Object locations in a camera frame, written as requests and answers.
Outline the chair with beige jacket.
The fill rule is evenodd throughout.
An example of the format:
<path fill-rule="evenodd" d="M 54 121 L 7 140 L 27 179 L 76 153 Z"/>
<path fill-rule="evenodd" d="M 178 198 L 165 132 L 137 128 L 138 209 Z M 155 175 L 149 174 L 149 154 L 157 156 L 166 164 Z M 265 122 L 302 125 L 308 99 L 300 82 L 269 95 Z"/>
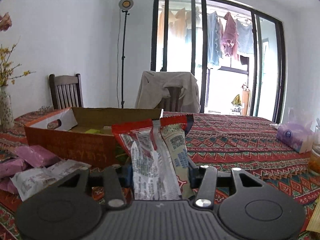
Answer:
<path fill-rule="evenodd" d="M 160 103 L 157 105 L 157 109 L 163 109 L 167 112 L 180 112 L 181 111 L 181 100 L 180 93 L 181 87 L 168 87 L 169 97 L 162 98 Z"/>

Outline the patterned red tablecloth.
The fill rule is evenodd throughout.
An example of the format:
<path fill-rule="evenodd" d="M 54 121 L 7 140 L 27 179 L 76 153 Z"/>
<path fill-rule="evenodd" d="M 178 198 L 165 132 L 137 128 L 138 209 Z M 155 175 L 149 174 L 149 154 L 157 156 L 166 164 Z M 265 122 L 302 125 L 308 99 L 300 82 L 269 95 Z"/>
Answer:
<path fill-rule="evenodd" d="M 13 129 L 1 132 L 1 150 L 27 144 L 25 124 L 48 113 L 30 112 L 15 119 Z M 306 231 L 319 197 L 319 176 L 308 172 L 310 153 L 297 153 L 276 139 L 271 121 L 263 118 L 194 114 L 187 135 L 189 157 L 196 165 L 220 171 L 240 167 L 288 194 L 304 206 L 305 223 L 298 239 L 319 239 Z M 1 190 L 1 239 L 21 239 L 14 223 L 18 195 Z"/>

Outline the purple tissue box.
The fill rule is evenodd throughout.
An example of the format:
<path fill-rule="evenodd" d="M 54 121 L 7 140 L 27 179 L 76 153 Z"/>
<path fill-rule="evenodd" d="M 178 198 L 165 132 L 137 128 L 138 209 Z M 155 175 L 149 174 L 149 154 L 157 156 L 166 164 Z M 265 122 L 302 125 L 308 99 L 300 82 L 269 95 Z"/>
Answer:
<path fill-rule="evenodd" d="M 306 111 L 289 108 L 288 121 L 279 125 L 276 138 L 299 154 L 310 152 L 314 138 L 312 123 Z"/>

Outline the dark wooden chair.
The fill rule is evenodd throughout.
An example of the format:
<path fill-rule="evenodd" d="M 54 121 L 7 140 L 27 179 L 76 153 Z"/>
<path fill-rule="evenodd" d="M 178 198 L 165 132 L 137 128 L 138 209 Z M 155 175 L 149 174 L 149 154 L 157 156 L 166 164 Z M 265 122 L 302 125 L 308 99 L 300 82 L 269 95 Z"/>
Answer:
<path fill-rule="evenodd" d="M 54 109 L 83 107 L 81 75 L 49 75 L 49 88 Z"/>

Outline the black light stand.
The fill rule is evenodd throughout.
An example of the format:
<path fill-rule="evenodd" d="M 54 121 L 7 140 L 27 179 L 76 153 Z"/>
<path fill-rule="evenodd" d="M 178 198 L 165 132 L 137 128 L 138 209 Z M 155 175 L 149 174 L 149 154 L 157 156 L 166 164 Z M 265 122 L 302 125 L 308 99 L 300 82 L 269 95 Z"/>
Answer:
<path fill-rule="evenodd" d="M 121 108 L 124 108 L 124 62 L 125 62 L 125 38 L 126 38 L 126 25 L 127 17 L 129 16 L 129 10 L 134 5 L 133 0 L 120 0 L 119 8 L 124 14 L 124 25 L 123 25 L 123 42 L 121 48 Z"/>

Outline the black framed glass door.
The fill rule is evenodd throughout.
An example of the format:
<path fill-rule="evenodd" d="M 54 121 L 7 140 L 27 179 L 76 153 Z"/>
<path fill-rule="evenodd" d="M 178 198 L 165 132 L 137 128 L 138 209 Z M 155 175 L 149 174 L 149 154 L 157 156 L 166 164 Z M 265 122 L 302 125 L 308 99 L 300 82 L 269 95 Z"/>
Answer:
<path fill-rule="evenodd" d="M 285 67 L 280 20 L 228 0 L 154 0 L 151 70 L 193 74 L 202 113 L 279 122 Z"/>

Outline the hanging laundry clothes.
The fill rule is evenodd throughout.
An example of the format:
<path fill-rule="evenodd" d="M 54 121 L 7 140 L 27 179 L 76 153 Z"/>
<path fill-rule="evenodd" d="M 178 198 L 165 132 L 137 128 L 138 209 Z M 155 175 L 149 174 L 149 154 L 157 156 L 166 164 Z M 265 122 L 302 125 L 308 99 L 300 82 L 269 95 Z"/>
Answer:
<path fill-rule="evenodd" d="M 188 48 L 192 42 L 192 12 L 182 8 L 168 12 L 168 40 L 174 48 Z M 207 66 L 221 66 L 224 59 L 253 54 L 252 20 L 230 11 L 214 11 L 207 15 Z"/>

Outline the orange cardboard box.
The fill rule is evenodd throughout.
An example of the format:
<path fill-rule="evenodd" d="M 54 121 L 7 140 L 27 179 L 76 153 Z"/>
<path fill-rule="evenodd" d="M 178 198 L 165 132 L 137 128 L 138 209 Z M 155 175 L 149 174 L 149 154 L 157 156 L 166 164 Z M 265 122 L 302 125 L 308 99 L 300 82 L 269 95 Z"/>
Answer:
<path fill-rule="evenodd" d="M 28 145 L 39 145 L 62 159 L 72 159 L 105 168 L 124 164 L 126 153 L 118 145 L 111 127 L 114 124 L 159 119 L 161 109 L 81 108 L 53 111 L 24 127 Z M 104 134 L 86 134 L 89 129 Z"/>

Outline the yellow flower branches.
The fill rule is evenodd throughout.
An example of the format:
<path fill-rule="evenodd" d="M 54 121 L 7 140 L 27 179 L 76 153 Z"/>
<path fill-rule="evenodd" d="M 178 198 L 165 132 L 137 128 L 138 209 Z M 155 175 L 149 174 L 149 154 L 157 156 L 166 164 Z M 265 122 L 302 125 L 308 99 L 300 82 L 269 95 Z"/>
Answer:
<path fill-rule="evenodd" d="M 7 87 L 10 83 L 14 85 L 17 79 L 35 73 L 35 71 L 26 70 L 20 75 L 14 74 L 15 70 L 22 66 L 21 63 L 14 63 L 11 60 L 18 43 L 19 41 L 11 47 L 4 47 L 1 44 L 1 87 Z"/>

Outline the pink dried flowers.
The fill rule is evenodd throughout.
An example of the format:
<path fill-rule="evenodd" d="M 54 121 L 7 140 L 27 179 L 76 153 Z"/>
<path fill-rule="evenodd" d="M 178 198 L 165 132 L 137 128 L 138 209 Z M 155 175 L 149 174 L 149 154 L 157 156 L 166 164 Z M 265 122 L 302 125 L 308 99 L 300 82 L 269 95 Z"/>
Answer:
<path fill-rule="evenodd" d="M 9 13 L 0 16 L 0 31 L 7 31 L 12 26 L 12 21 Z"/>

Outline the floral ceramic vase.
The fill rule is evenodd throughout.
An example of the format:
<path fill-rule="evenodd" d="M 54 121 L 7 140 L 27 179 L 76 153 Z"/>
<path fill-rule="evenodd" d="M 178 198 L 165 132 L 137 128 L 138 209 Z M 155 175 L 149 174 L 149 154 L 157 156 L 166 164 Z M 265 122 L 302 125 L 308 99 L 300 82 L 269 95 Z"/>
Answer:
<path fill-rule="evenodd" d="M 11 96 L 8 92 L 7 86 L 1 87 L 1 125 L 4 131 L 14 127 Z"/>

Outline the small patterned tissue pouch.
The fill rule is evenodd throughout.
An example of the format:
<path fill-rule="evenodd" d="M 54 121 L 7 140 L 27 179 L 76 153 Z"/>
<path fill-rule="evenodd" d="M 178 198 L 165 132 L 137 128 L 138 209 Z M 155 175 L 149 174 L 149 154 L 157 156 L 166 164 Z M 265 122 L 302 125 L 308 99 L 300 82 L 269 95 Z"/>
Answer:
<path fill-rule="evenodd" d="M 54 107 L 53 106 L 42 106 L 39 109 L 39 112 L 41 112 L 41 113 L 50 113 L 50 112 L 53 112 L 53 111 L 54 111 Z"/>

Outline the pink snack packet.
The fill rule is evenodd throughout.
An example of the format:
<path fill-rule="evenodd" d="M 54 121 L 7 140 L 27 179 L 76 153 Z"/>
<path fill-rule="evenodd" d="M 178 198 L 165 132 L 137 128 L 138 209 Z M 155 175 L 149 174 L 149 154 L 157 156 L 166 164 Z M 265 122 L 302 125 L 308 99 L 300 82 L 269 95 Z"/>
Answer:
<path fill-rule="evenodd" d="M 27 163 L 21 158 L 15 158 L 0 164 L 0 178 L 13 176 L 27 168 Z"/>
<path fill-rule="evenodd" d="M 15 154 L 34 168 L 54 165 L 61 160 L 57 155 L 39 145 L 17 147 Z"/>

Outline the beige jacket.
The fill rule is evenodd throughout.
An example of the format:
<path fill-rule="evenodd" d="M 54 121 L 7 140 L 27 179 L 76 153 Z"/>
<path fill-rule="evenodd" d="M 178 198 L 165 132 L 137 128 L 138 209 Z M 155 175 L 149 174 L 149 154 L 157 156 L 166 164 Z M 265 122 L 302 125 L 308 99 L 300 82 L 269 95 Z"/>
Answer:
<path fill-rule="evenodd" d="M 197 79 L 190 72 L 144 71 L 135 107 L 155 109 L 163 100 L 177 100 L 178 111 L 200 113 Z"/>

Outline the green white snack packet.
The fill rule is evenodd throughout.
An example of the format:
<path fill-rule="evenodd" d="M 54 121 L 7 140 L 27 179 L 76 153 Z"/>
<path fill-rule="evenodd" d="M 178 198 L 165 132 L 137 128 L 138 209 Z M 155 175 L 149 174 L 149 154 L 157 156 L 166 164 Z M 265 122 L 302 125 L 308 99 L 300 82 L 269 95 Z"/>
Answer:
<path fill-rule="evenodd" d="M 86 134 L 104 134 L 105 132 L 102 129 L 89 129 L 85 131 Z"/>

